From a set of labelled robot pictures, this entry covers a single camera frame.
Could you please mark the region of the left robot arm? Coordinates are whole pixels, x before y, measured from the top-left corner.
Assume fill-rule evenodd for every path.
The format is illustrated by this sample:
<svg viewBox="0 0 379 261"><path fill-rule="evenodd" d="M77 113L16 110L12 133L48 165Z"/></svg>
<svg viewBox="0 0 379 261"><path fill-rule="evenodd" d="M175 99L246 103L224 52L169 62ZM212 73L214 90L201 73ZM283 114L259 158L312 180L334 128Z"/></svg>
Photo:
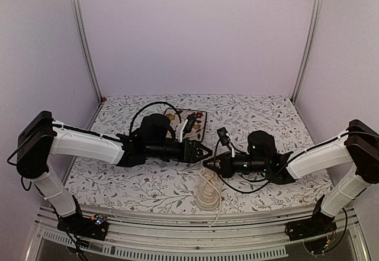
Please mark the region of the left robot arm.
<svg viewBox="0 0 379 261"><path fill-rule="evenodd" d="M185 119L174 128L166 116L154 113L145 116L138 128L131 125L127 134L109 136L66 125L42 111L18 136L7 163L41 192L74 233L82 234L88 221L50 165L52 156L81 157L118 167L143 165L148 159L196 164L213 152L202 142L185 138L193 125Z"/></svg>

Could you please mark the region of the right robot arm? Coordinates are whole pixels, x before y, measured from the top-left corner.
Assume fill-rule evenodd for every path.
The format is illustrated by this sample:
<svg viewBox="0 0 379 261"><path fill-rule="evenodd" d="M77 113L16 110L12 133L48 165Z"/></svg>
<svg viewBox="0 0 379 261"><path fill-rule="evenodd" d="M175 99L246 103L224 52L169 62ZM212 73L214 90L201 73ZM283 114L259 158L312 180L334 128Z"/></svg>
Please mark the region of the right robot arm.
<svg viewBox="0 0 379 261"><path fill-rule="evenodd" d="M278 153L274 137L264 131L248 135L246 152L235 150L225 128L217 134L218 143L229 151L214 155L203 165L221 178L261 172L267 183L284 185L334 166L352 165L336 188L318 200L306 223L312 235L320 234L342 208L378 183L378 133L360 120L350 121L337 136L298 153Z"/></svg>

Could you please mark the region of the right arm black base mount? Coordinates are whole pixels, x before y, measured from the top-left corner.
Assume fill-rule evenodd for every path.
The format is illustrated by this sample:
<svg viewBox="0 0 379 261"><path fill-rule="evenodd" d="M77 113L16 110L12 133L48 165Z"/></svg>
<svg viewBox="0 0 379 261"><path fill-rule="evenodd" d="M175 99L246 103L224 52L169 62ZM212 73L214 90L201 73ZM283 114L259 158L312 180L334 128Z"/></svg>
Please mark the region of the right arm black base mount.
<svg viewBox="0 0 379 261"><path fill-rule="evenodd" d="M337 229L335 218L321 212L324 197L323 195L317 201L310 218L286 223L284 233L289 237L290 241L332 233Z"/></svg>

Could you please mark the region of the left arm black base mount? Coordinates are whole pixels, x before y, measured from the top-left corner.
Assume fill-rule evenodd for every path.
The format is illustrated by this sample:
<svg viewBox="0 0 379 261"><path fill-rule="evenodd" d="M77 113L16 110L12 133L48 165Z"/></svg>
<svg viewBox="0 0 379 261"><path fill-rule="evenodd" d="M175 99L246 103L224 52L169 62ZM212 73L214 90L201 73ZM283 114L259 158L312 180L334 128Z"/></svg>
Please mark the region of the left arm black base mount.
<svg viewBox="0 0 379 261"><path fill-rule="evenodd" d="M109 228L107 216L95 214L91 217L84 217L76 198L75 213L68 217L59 217L57 229L65 233L73 234L75 237L87 237L90 239L104 241Z"/></svg>

